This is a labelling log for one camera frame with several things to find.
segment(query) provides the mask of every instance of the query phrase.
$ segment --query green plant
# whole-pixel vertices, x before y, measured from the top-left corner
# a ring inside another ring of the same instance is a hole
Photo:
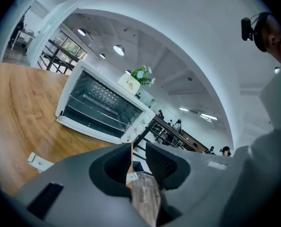
[[[140,66],[135,71],[131,73],[131,76],[134,77],[141,85],[149,85],[149,87],[154,83],[155,78],[149,78],[149,74],[152,74],[150,67],[148,69],[146,66]]]

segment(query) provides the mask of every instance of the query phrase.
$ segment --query floor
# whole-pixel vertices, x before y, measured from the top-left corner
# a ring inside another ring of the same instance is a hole
[[[138,177],[132,182],[132,204],[146,222],[155,227],[160,205],[158,184],[153,176],[138,173]]]
[[[15,44],[13,50],[11,50],[11,47],[8,45],[4,54],[3,62],[29,66],[25,54],[26,49],[21,47],[19,44]]]

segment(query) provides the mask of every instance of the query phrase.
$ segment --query black slot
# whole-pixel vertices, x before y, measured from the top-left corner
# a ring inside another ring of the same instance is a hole
[[[63,188],[64,186],[57,183],[49,183],[30,203],[27,210],[38,218],[43,219]]]

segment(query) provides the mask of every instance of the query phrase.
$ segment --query table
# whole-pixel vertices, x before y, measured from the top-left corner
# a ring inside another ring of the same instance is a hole
[[[29,50],[29,48],[30,48],[30,46],[31,46],[31,44],[32,44],[32,42],[33,42],[35,36],[34,36],[33,34],[27,32],[27,31],[25,31],[25,30],[22,30],[22,29],[19,30],[19,32],[18,32],[18,34],[17,34],[17,36],[16,36],[16,38],[15,38],[15,40],[14,40],[12,46],[11,46],[11,50],[13,50],[13,47],[14,47],[15,43],[17,42],[18,37],[19,37],[19,35],[20,35],[21,33],[24,33],[24,34],[30,36],[30,39],[29,39],[29,41],[28,41],[28,43],[27,43],[27,45],[26,45],[26,48],[27,48],[27,49],[26,49],[25,55],[27,55],[28,50]]]
[[[27,163],[31,152],[55,163],[113,145],[56,122],[54,113],[67,79],[55,72],[0,63],[0,186],[6,193],[14,195],[39,174]]]

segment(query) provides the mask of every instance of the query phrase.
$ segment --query ceiling light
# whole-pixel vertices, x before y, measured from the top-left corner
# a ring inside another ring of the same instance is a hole
[[[280,73],[280,71],[281,71],[281,69],[277,66],[277,67],[275,67],[275,74],[278,74],[278,73]]]
[[[116,53],[118,53],[121,56],[125,54],[125,48],[120,44],[113,46],[113,49],[116,51]]]
[[[86,36],[86,30],[83,28],[79,28],[78,32],[82,35],[82,36]]]
[[[185,109],[185,108],[179,108],[180,110],[183,110],[183,111],[189,111],[188,109]]]
[[[204,113],[201,113],[201,116],[204,116],[204,117],[207,117],[207,118],[210,118],[210,119],[217,120],[216,117],[213,117],[213,116],[210,116],[210,115],[207,115],[207,114],[204,114]]]

